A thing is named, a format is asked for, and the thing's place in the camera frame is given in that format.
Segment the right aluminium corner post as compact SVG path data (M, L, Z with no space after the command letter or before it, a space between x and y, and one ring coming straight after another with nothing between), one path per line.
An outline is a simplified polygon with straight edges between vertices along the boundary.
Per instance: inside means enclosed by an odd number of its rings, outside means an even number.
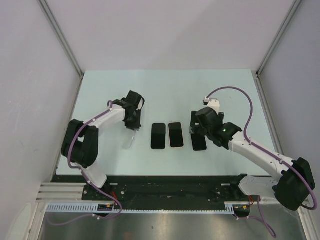
M278 45L280 44L281 40L283 39L286 31L288 30L289 26L291 25L295 15L297 14L299 8L304 3L304 0L294 0L292 5L289 8L289 11L285 15L284 20L282 21L271 45L269 46L266 54L264 55L262 62L259 64L255 74L259 77L264 69L266 68L268 62L270 61L271 57L273 56L275 50L277 49Z

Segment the clear magsafe phone case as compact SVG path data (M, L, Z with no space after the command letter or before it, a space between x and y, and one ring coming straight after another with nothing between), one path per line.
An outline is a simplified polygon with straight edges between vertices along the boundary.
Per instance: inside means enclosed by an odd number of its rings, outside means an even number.
M133 142L135 140L137 134L137 130L127 129L124 136L123 148L128 150L132 147Z

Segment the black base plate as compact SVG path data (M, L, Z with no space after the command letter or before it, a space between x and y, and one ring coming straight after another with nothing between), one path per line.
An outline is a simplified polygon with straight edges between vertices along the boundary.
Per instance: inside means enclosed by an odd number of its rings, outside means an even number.
M92 212L105 216L112 210L123 213L217 213L249 215L250 197L237 186L239 176L110 176L102 190L89 184L80 189L80 203L69 212Z

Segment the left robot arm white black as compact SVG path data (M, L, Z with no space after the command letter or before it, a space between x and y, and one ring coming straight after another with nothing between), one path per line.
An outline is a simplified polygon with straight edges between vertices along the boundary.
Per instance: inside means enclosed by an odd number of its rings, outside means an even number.
M142 127L141 117L145 99L130 90L126 97L109 100L107 109L92 119L83 122L73 119L69 122L61 147L62 156L67 158L71 169L78 169L86 182L93 186L93 194L100 200L110 196L111 188L105 184L107 175L98 165L99 138L113 125L123 122L130 131L128 143L130 148L137 131Z

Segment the small black phone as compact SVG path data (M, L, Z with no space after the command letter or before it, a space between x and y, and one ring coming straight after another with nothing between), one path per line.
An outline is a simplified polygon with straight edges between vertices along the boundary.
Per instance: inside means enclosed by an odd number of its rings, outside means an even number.
M192 142L192 149L195 152L207 150L207 143L206 143L205 136L199 135L199 134L191 134L191 142Z

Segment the aluminium corner post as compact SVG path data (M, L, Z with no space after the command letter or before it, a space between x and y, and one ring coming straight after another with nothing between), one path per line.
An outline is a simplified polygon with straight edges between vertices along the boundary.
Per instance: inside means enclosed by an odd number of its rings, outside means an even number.
M295 15L297 14L299 8L304 3L304 0L294 0L292 5L289 8L289 11L285 15L284 20L282 21L271 45L269 46L266 54L264 55L262 62L259 64L255 74L259 77L264 69L266 68L268 62L270 61L271 57L273 56L275 50L277 49L278 45L280 44L281 40L283 39L286 31L288 30L289 26L291 25Z
M57 40L59 41L66 57L70 61L72 67L74 68L77 75L82 80L84 77L84 71L81 69L80 64L78 60L76 59L76 56L58 22L58 20L55 17L54 12L52 11L50 5L46 0L37 0L37 3L42 10L44 16L46 17L50 27L52 28Z

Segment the left aluminium corner post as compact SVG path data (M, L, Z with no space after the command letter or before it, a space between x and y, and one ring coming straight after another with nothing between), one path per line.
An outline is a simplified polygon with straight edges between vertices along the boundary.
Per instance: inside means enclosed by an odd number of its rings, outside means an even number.
M52 28L57 40L59 41L66 57L70 61L72 67L74 68L77 75L82 80L84 77L84 71L81 69L80 64L78 60L76 59L76 56L58 22L58 20L55 17L54 12L52 11L50 5L46 0L37 0L37 3L42 10L44 16L46 17L50 27Z

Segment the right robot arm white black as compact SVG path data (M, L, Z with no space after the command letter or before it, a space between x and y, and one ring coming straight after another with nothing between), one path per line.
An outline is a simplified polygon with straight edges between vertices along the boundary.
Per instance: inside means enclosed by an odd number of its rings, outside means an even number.
M285 208L296 211L311 195L316 184L310 164L300 157L294 160L269 151L255 143L237 125L224 122L224 114L210 107L192 111L190 133L207 137L217 147L237 153L256 164L271 177L271 181L245 175L230 188L231 196L242 201L248 195L275 198Z

